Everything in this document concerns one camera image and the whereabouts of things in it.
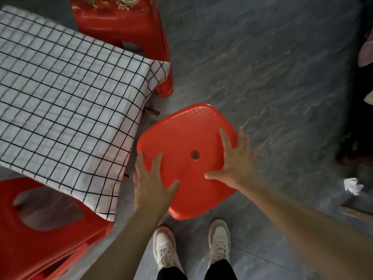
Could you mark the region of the person's left white shoe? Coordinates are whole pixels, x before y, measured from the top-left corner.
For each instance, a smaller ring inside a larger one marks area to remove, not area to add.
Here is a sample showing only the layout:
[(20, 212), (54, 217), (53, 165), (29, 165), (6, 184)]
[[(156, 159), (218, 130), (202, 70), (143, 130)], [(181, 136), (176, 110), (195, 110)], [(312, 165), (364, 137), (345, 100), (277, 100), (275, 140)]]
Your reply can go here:
[(160, 226), (154, 232), (153, 255), (159, 271), (176, 267), (184, 273), (176, 251), (175, 237), (167, 226)]

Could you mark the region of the person's right forearm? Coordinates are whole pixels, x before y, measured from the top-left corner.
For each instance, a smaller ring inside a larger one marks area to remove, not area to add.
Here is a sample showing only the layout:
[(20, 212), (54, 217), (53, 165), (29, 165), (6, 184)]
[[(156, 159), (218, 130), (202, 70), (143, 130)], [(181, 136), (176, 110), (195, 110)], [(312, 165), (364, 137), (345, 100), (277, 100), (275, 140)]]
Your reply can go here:
[(235, 186), (323, 279), (373, 280), (373, 236), (294, 200), (262, 178), (242, 180)]

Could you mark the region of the red plastic stool with hole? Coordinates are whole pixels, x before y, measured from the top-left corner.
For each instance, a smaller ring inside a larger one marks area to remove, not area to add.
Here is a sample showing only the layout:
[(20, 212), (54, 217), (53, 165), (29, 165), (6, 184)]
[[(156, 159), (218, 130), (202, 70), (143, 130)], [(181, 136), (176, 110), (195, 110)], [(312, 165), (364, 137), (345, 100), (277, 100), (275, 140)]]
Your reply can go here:
[(179, 188), (168, 212), (176, 220), (196, 217), (236, 192), (218, 180), (204, 178), (224, 165), (223, 129), (232, 147), (238, 135), (217, 108), (197, 103), (183, 108), (149, 127), (139, 138), (137, 151), (143, 153), (147, 172), (162, 153), (160, 175), (167, 188), (175, 180)]

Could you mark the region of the black white checkered tablecloth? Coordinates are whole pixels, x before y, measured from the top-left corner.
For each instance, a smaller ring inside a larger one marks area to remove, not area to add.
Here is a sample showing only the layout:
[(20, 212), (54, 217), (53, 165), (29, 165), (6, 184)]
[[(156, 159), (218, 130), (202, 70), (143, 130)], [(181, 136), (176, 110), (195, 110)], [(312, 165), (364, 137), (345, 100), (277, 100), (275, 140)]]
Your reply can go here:
[(114, 221), (144, 106), (171, 63), (0, 9), (0, 166)]

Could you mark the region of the crumpled white paper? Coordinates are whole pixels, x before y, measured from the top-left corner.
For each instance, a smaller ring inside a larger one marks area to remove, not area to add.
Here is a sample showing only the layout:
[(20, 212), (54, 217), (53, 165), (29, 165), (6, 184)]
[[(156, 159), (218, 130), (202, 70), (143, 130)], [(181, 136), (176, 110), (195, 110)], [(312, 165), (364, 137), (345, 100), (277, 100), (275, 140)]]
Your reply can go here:
[(364, 185), (359, 183), (357, 178), (346, 178), (343, 180), (344, 190), (351, 193), (354, 196), (359, 196)]

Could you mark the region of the person's black trouser leg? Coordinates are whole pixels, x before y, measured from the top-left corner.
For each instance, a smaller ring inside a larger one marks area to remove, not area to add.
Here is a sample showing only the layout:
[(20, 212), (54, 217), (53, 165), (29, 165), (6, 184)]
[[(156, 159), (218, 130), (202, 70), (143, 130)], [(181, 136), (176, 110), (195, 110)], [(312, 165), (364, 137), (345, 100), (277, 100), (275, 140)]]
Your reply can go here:
[(231, 264), (221, 259), (209, 266), (204, 280), (237, 280), (237, 277)]
[(162, 268), (156, 280), (188, 280), (187, 276), (178, 267)]

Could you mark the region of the red stool with printed seat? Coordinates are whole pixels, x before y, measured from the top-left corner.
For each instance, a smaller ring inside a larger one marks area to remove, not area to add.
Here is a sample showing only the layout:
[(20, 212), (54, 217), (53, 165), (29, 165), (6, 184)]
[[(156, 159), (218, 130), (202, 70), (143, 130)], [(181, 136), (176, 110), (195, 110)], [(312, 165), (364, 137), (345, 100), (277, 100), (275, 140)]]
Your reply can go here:
[(70, 0), (79, 32), (123, 48), (137, 45), (148, 59), (171, 62), (157, 0)]

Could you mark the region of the person's right hand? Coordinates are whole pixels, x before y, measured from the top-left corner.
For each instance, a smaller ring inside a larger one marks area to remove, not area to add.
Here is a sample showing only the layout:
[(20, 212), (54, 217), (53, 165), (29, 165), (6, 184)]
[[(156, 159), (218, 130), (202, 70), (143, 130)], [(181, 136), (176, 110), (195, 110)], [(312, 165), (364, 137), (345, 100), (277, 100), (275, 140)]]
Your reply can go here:
[(245, 134), (245, 147), (232, 147), (231, 140), (221, 128), (220, 135), (223, 145), (224, 165), (220, 171), (225, 171), (225, 184), (231, 188), (246, 193), (251, 189), (264, 187), (264, 181), (257, 174), (256, 161), (252, 160), (251, 142)]

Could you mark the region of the person's right white shoe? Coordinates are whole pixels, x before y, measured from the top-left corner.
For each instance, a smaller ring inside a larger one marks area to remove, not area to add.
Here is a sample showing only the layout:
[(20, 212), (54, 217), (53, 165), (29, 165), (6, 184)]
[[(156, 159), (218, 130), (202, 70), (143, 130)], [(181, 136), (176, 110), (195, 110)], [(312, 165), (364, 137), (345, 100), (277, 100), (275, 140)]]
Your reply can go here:
[(208, 268), (220, 260), (230, 263), (231, 238), (228, 226), (223, 220), (214, 220), (208, 231), (208, 243), (210, 248)]

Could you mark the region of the person's right black trouser leg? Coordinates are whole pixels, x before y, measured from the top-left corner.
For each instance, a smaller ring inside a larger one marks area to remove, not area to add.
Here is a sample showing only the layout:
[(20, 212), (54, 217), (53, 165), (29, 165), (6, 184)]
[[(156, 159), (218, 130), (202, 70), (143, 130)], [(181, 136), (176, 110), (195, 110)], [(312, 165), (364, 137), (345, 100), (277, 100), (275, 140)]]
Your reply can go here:
[(237, 280), (237, 277), (231, 264), (221, 259), (209, 266), (204, 280)]

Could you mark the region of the red stool with side cutout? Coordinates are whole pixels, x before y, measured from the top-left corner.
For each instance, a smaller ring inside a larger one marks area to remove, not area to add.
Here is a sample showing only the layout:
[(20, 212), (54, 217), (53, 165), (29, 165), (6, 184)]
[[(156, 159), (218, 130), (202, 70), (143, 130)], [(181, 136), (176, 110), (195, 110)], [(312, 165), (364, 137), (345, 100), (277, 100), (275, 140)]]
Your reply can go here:
[(50, 231), (30, 228), (13, 202), (40, 188), (58, 193), (28, 177), (0, 181), (0, 280), (58, 280), (113, 228), (77, 199), (83, 219)]

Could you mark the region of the person's white shoe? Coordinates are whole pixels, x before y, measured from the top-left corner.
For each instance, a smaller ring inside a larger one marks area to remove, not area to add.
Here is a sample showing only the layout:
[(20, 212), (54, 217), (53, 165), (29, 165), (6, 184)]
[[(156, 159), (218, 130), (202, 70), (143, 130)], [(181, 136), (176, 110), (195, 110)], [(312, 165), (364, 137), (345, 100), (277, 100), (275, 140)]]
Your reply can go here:
[(175, 237), (167, 226), (160, 226), (154, 232), (153, 255), (159, 271), (176, 267), (184, 273), (176, 251)]
[(208, 231), (208, 243), (210, 248), (208, 268), (220, 260), (230, 263), (231, 238), (228, 226), (223, 220), (214, 220)]

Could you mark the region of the person's left black trouser leg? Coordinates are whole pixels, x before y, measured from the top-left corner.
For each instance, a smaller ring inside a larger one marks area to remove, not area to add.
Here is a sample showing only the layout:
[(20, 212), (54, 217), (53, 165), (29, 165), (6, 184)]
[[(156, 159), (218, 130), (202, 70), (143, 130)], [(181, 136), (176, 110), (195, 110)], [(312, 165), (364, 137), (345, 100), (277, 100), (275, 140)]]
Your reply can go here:
[(188, 280), (187, 276), (178, 267), (162, 268), (156, 280)]

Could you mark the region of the pink cloth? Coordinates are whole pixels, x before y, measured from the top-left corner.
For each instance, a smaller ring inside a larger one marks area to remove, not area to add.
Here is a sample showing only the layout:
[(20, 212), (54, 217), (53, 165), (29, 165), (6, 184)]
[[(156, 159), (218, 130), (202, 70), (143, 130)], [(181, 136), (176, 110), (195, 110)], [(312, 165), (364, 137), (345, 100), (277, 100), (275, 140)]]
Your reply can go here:
[(364, 67), (373, 63), (373, 31), (361, 47), (358, 54), (358, 67)]

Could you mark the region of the person's left hand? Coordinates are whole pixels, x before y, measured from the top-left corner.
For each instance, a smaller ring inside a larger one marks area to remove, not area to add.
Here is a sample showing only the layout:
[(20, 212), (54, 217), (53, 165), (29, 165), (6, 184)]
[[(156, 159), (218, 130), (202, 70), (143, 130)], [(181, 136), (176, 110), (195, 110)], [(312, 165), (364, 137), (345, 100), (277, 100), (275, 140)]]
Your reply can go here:
[(168, 199), (167, 188), (161, 180), (162, 157), (162, 153), (156, 156), (150, 172), (147, 172), (143, 177), (136, 178), (135, 172), (133, 175), (135, 213), (153, 216), (158, 220), (166, 214), (173, 201)]

